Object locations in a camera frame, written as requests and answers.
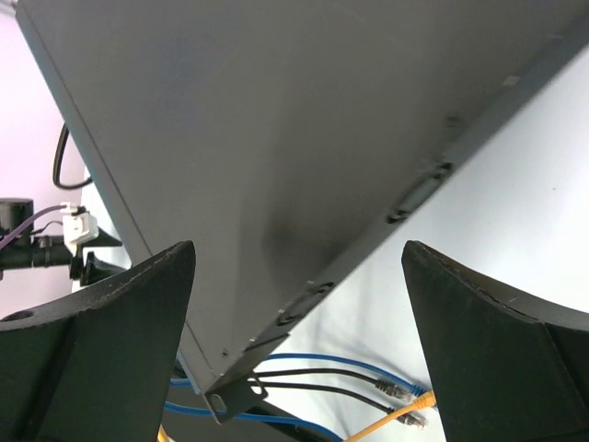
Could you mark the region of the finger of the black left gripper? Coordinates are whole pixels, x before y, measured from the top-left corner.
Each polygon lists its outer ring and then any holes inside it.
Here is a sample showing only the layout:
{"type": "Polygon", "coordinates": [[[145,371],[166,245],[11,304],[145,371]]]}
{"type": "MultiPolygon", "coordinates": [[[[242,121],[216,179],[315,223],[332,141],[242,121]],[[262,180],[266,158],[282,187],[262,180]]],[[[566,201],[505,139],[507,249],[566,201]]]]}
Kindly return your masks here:
{"type": "Polygon", "coordinates": [[[84,240],[77,245],[79,250],[96,248],[119,248],[122,242],[98,227],[98,235],[95,238],[84,240]]]}
{"type": "Polygon", "coordinates": [[[75,256],[69,266],[70,279],[81,286],[93,285],[123,272],[123,268],[98,259],[94,252],[89,252],[85,259],[75,256]]]}

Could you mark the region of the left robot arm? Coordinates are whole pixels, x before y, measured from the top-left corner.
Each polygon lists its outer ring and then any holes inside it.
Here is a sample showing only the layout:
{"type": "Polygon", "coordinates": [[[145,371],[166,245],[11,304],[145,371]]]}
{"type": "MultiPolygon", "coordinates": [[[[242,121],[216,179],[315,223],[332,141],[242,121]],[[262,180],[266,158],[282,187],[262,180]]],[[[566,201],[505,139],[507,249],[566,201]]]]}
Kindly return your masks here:
{"type": "Polygon", "coordinates": [[[119,248],[122,243],[98,226],[98,220],[77,204],[59,204],[39,212],[30,199],[1,201],[1,271],[66,266],[69,278],[81,286],[122,273],[123,268],[96,257],[95,248],[119,248]],[[46,235],[36,220],[60,212],[60,235],[46,235]]]}

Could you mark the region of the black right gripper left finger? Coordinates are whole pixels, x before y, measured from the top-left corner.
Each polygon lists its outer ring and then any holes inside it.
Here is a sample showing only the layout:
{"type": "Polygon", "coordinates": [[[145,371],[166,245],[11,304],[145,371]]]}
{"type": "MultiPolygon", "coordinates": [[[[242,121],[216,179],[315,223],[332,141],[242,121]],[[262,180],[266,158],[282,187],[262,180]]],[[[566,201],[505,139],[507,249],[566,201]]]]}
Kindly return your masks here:
{"type": "Polygon", "coordinates": [[[1,321],[5,441],[154,441],[196,267],[182,241],[1,321]]]}

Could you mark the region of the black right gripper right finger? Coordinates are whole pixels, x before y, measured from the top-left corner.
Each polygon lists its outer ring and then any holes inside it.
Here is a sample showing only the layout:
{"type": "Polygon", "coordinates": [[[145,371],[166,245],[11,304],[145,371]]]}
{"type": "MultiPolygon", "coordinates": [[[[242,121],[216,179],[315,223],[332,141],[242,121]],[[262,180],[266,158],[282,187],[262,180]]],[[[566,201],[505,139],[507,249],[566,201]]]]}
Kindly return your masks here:
{"type": "Polygon", "coordinates": [[[588,316],[419,241],[401,264],[449,441],[584,441],[588,316]]]}

